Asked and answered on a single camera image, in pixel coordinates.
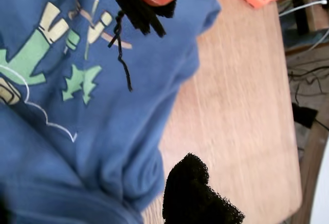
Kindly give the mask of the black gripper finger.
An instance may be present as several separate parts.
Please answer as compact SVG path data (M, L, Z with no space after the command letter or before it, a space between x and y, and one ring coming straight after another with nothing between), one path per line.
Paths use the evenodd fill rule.
M245 215L208 186L207 166L188 153L170 171L163 195L165 223L242 223Z

